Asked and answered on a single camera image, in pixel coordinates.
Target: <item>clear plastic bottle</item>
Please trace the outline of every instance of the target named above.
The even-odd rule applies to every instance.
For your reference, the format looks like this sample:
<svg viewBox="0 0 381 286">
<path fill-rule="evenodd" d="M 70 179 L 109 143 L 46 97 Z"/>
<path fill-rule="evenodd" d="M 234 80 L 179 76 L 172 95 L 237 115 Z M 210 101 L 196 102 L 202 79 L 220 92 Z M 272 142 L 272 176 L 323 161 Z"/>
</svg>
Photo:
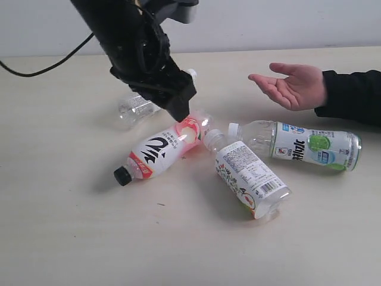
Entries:
<svg viewBox="0 0 381 286">
<path fill-rule="evenodd" d="M 282 122 L 229 125 L 229 136 L 242 140 L 260 157 L 306 161 L 352 171 L 361 155 L 361 138 L 344 131 L 313 130 Z"/>
<path fill-rule="evenodd" d="M 242 141 L 211 130 L 204 145 L 216 156 L 216 171 L 254 219 L 271 219 L 291 190 Z"/>
<path fill-rule="evenodd" d="M 125 164 L 114 172 L 120 185 L 134 179 L 151 179 L 166 171 L 178 158 L 199 145 L 213 118 L 201 110 L 191 111 L 182 122 L 137 144 Z"/>
<path fill-rule="evenodd" d="M 187 72 L 196 79 L 196 71 L 189 69 Z M 119 117 L 126 130 L 130 130 L 140 122 L 151 117 L 161 108 L 153 102 L 145 100 L 144 97 L 136 92 L 131 92 L 122 97 L 118 102 Z"/>
</svg>

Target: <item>human hand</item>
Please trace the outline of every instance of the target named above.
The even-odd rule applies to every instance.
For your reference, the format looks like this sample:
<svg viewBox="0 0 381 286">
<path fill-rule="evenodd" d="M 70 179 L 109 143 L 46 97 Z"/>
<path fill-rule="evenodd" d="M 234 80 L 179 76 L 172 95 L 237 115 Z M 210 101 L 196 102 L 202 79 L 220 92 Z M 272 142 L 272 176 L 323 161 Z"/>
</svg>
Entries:
<svg viewBox="0 0 381 286">
<path fill-rule="evenodd" d="M 285 79 L 250 74 L 249 79 L 271 100 L 292 111 L 308 110 L 324 106 L 327 91 L 323 72 L 313 66 L 301 64 L 271 63 L 270 70 L 285 74 Z"/>
</svg>

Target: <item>white table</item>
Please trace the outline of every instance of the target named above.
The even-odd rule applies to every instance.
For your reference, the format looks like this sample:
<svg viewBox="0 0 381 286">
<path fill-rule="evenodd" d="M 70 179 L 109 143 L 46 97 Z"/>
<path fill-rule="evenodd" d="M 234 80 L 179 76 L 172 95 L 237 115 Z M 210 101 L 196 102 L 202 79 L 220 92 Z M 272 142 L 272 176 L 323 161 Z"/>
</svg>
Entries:
<svg viewBox="0 0 381 286">
<path fill-rule="evenodd" d="M 268 161 L 293 197 L 254 227 L 203 148 L 160 177 L 117 185 L 113 171 L 133 145 L 173 120 L 162 112 L 121 130 L 115 107 L 129 89 L 109 75 L 106 57 L 75 57 L 32 79 L 0 70 L 0 285 L 379 285 L 380 130 L 287 111 L 247 75 L 270 74 L 271 61 L 380 70 L 381 48 L 174 58 L 198 72 L 192 106 L 218 128 L 268 119 L 351 130 L 363 139 L 357 169 Z M 4 61 L 32 72 L 57 59 Z"/>
</svg>

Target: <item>robotic arm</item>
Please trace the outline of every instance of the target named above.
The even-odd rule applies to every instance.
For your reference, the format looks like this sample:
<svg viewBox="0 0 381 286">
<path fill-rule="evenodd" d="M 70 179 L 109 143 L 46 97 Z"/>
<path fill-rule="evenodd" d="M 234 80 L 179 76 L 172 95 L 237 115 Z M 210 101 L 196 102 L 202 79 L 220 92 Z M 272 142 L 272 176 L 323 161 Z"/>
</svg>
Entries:
<svg viewBox="0 0 381 286">
<path fill-rule="evenodd" d="M 196 94 L 170 57 L 166 18 L 190 23 L 198 0 L 71 0 L 111 61 L 111 74 L 181 122 Z"/>
</svg>

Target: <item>black bottle cap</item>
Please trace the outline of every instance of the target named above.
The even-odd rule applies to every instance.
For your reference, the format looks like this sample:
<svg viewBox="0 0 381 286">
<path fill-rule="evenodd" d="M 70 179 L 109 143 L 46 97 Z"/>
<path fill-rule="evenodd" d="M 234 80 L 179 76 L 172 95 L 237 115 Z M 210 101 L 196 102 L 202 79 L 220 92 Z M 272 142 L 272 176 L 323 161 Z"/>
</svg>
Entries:
<svg viewBox="0 0 381 286">
<path fill-rule="evenodd" d="M 128 183 L 131 183 L 132 181 L 132 177 L 130 173 L 123 166 L 114 171 L 114 177 L 116 178 L 118 183 L 122 186 L 125 186 Z"/>
</svg>

